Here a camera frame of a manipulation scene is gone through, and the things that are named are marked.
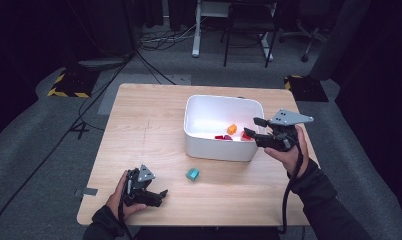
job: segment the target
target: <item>red object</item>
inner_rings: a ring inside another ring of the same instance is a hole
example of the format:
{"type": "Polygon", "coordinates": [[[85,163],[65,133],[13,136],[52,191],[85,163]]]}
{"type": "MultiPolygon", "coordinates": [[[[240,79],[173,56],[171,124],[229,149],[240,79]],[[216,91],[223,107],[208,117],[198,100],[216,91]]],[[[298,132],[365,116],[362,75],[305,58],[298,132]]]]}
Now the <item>red object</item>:
{"type": "Polygon", "coordinates": [[[251,137],[250,137],[250,136],[248,136],[247,134],[245,134],[245,132],[244,132],[244,131],[242,131],[242,137],[241,137],[241,140],[251,140],[251,137]]]}
{"type": "Polygon", "coordinates": [[[218,139],[218,140],[233,140],[229,135],[224,135],[224,136],[218,135],[218,136],[215,136],[214,139],[218,139]]]}

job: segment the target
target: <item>white plastic bin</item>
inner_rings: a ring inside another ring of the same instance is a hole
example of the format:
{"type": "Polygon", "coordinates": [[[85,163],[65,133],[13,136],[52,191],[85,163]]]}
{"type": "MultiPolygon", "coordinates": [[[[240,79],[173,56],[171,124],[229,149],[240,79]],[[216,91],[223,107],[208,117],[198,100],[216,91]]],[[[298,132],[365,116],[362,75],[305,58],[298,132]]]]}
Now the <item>white plastic bin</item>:
{"type": "Polygon", "coordinates": [[[253,118],[264,118],[263,107],[255,100],[194,95],[188,99],[184,119],[186,153],[191,157],[228,161],[251,161],[258,147],[255,141],[241,140],[244,127],[265,134],[253,118]],[[217,140],[229,135],[227,129],[237,126],[233,140],[217,140]]]}

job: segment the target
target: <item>sleeve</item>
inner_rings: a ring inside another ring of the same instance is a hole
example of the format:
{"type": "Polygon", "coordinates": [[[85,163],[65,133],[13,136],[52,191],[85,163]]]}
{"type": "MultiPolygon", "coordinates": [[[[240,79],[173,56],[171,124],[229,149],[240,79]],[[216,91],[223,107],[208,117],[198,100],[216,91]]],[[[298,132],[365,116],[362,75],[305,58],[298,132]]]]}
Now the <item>sleeve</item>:
{"type": "Polygon", "coordinates": [[[106,240],[115,239],[118,236],[122,237],[123,235],[124,231],[119,222],[114,217],[110,208],[104,205],[92,217],[92,223],[86,229],[83,239],[106,240]]]}
{"type": "Polygon", "coordinates": [[[371,239],[337,199],[337,191],[313,160],[291,191],[304,203],[304,213],[318,239],[371,239]]]}

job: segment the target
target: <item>wooden table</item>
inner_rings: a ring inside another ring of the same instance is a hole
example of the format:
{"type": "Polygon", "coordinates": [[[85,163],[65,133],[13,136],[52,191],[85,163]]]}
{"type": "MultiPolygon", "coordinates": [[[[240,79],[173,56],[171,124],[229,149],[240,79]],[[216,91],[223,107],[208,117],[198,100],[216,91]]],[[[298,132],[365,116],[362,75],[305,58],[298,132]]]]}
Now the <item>wooden table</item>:
{"type": "MultiPolygon", "coordinates": [[[[286,171],[259,148],[250,162],[192,158],[185,152],[183,120],[192,95],[245,97],[260,102],[266,118],[280,108],[298,112],[291,92],[277,89],[123,84],[96,157],[77,220],[93,214],[114,192],[126,169],[145,164],[155,175],[148,190],[169,192],[159,208],[132,216],[127,224],[152,226],[279,226],[286,171]],[[185,175],[198,168],[195,182],[185,175]]],[[[316,159],[308,135],[310,157],[316,159]]],[[[308,225],[298,196],[288,199],[288,225],[308,225]]]]}

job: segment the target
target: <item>orange object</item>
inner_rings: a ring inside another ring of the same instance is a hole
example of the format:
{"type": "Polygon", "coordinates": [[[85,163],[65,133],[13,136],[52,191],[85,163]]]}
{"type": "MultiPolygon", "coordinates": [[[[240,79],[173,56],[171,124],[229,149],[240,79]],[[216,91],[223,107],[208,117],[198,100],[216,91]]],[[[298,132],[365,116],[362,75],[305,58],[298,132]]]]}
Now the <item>orange object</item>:
{"type": "Polygon", "coordinates": [[[235,124],[232,124],[232,125],[230,125],[230,126],[228,127],[227,132],[228,132],[229,135],[232,135],[232,134],[234,134],[234,133],[236,132],[236,129],[238,129],[238,128],[236,127],[236,125],[235,125],[235,124]]]}

